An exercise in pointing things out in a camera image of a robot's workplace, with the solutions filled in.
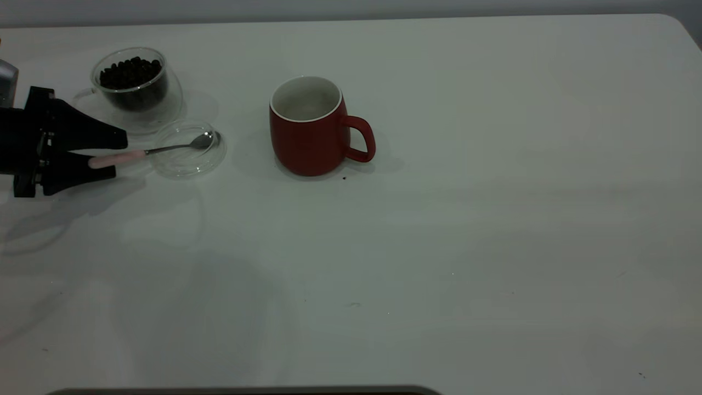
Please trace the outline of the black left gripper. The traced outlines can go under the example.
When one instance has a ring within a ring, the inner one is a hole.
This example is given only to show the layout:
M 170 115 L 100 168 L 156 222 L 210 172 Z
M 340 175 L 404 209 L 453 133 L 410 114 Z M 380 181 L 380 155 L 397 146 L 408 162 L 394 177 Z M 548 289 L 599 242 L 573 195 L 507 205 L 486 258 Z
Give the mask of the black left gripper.
M 51 145 L 60 151 L 125 149 L 123 128 L 113 127 L 55 98 L 52 88 L 31 87 L 24 109 L 1 109 L 1 175 L 13 177 L 17 198 L 36 196 L 35 177 L 42 150 L 42 125 L 50 108 Z M 51 196 L 86 183 L 116 177 L 116 167 L 92 168 L 93 156 L 58 153 L 42 167 L 42 192 Z

